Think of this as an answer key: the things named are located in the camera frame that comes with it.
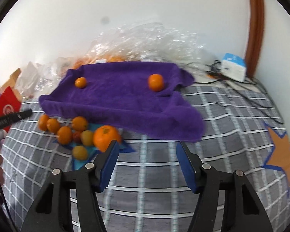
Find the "orange star patch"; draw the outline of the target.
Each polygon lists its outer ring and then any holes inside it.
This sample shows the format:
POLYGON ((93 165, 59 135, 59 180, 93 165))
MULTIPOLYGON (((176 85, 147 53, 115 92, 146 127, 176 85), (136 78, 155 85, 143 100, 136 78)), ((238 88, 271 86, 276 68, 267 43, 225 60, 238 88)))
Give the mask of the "orange star patch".
POLYGON ((272 149, 266 157, 263 168, 282 171, 287 181, 287 196, 290 196, 290 140, 285 131, 280 135, 270 125, 264 123, 268 132, 272 149))

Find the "large orange with stem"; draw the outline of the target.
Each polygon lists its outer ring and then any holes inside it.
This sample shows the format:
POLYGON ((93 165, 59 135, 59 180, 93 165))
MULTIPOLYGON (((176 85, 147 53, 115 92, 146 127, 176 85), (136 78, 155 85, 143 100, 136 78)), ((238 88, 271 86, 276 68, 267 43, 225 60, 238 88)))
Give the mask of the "large orange with stem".
POLYGON ((105 152, 113 140, 122 143, 122 137, 119 131, 113 126, 103 125, 94 131, 93 145, 100 152, 105 152))

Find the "clear plastic bag left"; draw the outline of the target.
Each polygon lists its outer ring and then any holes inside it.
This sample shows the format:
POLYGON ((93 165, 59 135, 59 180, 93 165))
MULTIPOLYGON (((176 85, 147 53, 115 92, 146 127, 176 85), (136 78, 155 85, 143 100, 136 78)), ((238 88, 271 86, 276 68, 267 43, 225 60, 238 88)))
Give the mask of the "clear plastic bag left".
POLYGON ((15 89, 23 98, 38 98, 50 94, 73 66, 74 59, 59 57, 54 62, 39 64, 29 62, 21 71, 15 89))

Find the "medium orange on towel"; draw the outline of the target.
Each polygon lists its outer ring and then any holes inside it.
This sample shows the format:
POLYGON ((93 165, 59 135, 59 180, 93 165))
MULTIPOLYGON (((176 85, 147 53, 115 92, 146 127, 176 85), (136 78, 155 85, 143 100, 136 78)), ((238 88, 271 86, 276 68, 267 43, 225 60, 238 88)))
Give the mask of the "medium orange on towel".
POLYGON ((164 78, 160 74, 152 74, 148 77, 149 89, 154 92, 159 92, 164 89, 164 78))

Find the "blue star patch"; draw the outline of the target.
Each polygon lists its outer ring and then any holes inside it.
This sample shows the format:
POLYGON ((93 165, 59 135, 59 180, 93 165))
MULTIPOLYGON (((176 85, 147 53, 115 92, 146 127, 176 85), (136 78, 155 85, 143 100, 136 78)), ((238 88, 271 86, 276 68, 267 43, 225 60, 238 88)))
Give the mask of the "blue star patch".
MULTIPOLYGON (((97 124, 89 124, 88 125, 88 130, 91 130, 92 132, 94 132, 97 128, 101 127, 102 125, 97 125, 97 124)), ((71 143, 69 143, 68 145, 62 145, 64 148, 72 151, 72 149, 75 147, 75 146, 84 146, 82 143, 78 144, 78 143, 75 143, 73 140, 71 141, 71 143)), ((100 153, 103 153, 103 152, 100 152, 94 145, 92 146, 84 146, 87 151, 88 151, 88 158, 87 160, 85 161, 79 161, 79 160, 76 160, 73 158, 72 156, 72 170, 78 170, 80 169, 82 166, 84 166, 86 163, 89 163, 91 162, 95 156, 97 156, 98 154, 100 153)), ((131 152, 135 152, 135 150, 130 146, 128 145, 122 138, 122 143, 119 143, 119 152, 120 153, 131 153, 131 152)))

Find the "small red-orange fruit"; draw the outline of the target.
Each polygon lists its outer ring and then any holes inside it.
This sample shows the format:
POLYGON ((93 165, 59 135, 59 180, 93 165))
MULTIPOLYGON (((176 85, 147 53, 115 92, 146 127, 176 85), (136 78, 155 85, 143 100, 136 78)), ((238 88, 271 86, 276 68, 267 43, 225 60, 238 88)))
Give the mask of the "small red-orange fruit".
POLYGON ((74 131, 73 132, 73 141, 75 143, 78 143, 78 144, 82 143, 81 134, 82 134, 81 131, 74 131))

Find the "white blue tissue pack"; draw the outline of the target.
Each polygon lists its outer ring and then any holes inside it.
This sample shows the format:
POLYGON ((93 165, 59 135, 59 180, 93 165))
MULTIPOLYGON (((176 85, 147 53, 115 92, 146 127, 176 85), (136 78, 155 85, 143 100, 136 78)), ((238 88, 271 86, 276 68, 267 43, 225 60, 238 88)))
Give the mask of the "white blue tissue pack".
POLYGON ((220 72, 225 77, 238 82, 244 82, 246 71, 247 68, 244 60, 237 55, 226 53, 221 60, 220 72))

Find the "yellow loquat upper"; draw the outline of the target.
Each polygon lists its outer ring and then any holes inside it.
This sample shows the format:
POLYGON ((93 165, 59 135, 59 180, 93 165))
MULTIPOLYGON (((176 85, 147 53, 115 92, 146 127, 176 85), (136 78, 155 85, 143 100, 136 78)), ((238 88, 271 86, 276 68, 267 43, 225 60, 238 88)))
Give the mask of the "yellow loquat upper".
POLYGON ((80 139, 84 146, 92 146, 93 145, 93 135, 94 133, 90 130, 85 130, 81 133, 80 139))

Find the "red paper bag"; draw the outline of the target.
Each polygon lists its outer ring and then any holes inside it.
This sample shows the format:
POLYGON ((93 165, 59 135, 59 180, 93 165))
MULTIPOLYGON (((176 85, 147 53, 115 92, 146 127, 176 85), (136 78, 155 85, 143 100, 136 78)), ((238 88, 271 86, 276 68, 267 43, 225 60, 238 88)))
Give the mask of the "red paper bag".
POLYGON ((8 86, 0 94, 0 117, 18 112, 20 107, 21 101, 15 95, 13 89, 8 86))

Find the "yellow loquat lower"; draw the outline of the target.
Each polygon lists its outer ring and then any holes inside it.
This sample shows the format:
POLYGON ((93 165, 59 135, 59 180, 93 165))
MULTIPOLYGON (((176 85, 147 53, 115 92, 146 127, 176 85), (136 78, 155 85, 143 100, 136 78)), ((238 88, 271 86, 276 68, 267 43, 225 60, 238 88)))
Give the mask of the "yellow loquat lower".
POLYGON ((72 156, 79 161, 85 161, 88 158, 88 151, 84 146, 75 146, 72 149, 72 156))

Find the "orange mandarin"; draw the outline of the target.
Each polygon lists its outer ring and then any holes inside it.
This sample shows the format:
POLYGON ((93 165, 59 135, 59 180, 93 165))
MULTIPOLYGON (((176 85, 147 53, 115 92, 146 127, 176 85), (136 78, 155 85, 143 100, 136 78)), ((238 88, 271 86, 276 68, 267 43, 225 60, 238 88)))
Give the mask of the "orange mandarin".
POLYGON ((88 121, 86 120, 86 118, 82 116, 77 116, 73 118, 71 125, 72 125, 73 130, 75 131, 83 132, 88 129, 88 121))
POLYGON ((43 114, 40 116, 38 120, 38 127, 41 131, 47 131, 47 122, 49 120, 49 116, 47 114, 43 114))
POLYGON ((61 126, 56 118, 49 118, 46 123, 46 127, 49 132, 57 134, 61 126))
POLYGON ((73 139, 73 133, 70 127, 63 126, 57 132, 57 142, 61 145, 68 145, 73 139))

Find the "clear plastic fruit bag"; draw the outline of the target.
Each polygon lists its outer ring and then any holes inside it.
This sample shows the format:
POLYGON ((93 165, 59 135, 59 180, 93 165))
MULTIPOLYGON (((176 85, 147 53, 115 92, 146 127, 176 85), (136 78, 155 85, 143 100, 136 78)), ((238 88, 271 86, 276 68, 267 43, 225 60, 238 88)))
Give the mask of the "clear plastic fruit bag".
POLYGON ((171 62, 181 66, 208 59, 199 34, 168 29, 161 23, 124 25, 101 33, 87 53, 73 65, 77 69, 98 62, 171 62))

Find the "yellow loquat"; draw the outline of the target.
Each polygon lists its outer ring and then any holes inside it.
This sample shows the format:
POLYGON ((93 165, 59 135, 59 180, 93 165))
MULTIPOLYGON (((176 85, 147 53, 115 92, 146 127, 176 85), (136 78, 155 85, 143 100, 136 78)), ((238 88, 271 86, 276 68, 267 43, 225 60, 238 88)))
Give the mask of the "yellow loquat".
POLYGON ((72 156, 79 161, 85 161, 88 158, 88 151, 84 146, 75 146, 72 149, 72 156))
POLYGON ((80 139, 84 146, 92 146, 93 145, 93 135, 94 133, 90 130, 85 130, 81 133, 80 139))

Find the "small orange on towel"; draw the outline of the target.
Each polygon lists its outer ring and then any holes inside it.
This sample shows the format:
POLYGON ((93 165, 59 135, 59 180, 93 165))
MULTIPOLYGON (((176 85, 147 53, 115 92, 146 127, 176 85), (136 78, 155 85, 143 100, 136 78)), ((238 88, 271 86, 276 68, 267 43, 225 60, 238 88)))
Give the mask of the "small orange on towel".
POLYGON ((85 77, 77 78, 74 82, 76 88, 83 89, 87 85, 87 80, 85 77))

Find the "grey checked bed cover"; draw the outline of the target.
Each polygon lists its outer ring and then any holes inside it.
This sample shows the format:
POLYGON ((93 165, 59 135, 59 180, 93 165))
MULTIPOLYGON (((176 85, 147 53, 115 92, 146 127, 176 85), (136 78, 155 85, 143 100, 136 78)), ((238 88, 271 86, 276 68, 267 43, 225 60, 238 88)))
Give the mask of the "grey checked bed cover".
MULTIPOLYGON (((194 85, 182 92, 206 127, 200 142, 188 144, 190 151, 217 170, 245 172, 273 230, 285 230, 290 223, 290 196, 284 173, 263 168, 272 149, 264 123, 280 135, 286 129, 267 91, 231 83, 194 85)), ((4 195, 17 226, 50 172, 72 166, 71 153, 54 135, 38 129, 42 109, 37 100, 23 107, 32 108, 33 116, 10 129, 1 150, 4 195)), ((107 230, 186 231, 198 196, 186 186, 175 142, 127 130, 122 134, 135 152, 119 156, 109 188, 97 196, 107 230)))

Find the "brown wooden door frame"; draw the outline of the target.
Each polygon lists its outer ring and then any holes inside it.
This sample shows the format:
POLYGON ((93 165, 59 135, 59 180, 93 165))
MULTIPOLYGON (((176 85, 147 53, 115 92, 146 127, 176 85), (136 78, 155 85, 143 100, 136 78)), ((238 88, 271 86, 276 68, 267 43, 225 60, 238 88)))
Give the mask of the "brown wooden door frame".
POLYGON ((264 0, 249 0, 250 22, 246 48, 246 75, 252 78, 257 69, 264 37, 264 0))

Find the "purple towel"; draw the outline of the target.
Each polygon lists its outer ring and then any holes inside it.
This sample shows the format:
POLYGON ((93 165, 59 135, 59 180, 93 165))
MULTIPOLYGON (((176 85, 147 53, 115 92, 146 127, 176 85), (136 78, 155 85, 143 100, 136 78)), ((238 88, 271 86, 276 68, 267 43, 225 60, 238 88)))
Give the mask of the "purple towel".
POLYGON ((113 62, 70 69, 58 87, 41 95, 39 104, 50 116, 83 116, 89 122, 111 125, 160 140, 197 142, 205 132, 202 115, 187 102, 180 87, 194 77, 176 64, 165 62, 113 62), (148 77, 160 74, 164 89, 149 89, 148 77), (87 85, 76 88, 77 78, 87 85))

